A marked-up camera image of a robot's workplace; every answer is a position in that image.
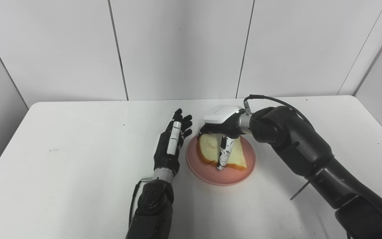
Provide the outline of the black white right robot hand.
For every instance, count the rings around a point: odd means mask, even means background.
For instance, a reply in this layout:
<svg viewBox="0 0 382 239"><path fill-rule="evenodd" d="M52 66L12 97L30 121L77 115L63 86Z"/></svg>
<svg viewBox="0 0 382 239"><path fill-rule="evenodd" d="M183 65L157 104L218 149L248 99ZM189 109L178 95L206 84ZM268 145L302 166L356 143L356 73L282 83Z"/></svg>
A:
<svg viewBox="0 0 382 239"><path fill-rule="evenodd" d="M220 105L203 117L197 133L197 151L206 164L218 171L227 167L246 169L239 138L250 134L250 116L239 106Z"/></svg>

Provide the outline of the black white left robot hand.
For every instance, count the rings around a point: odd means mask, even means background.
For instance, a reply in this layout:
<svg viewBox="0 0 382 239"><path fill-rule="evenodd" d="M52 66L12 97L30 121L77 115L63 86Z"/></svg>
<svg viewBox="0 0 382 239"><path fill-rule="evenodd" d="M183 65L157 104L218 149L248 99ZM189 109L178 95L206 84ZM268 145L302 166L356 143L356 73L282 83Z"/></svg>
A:
<svg viewBox="0 0 382 239"><path fill-rule="evenodd" d="M178 127L178 137L171 144L171 133L174 130L174 124L180 123ZM174 112L171 121L168 126L161 133L158 141L158 145L154 154L154 169L167 168L172 171L173 176L179 171L179 152L184 144L185 139L192 134L192 115L183 116L182 109L179 108Z"/></svg>

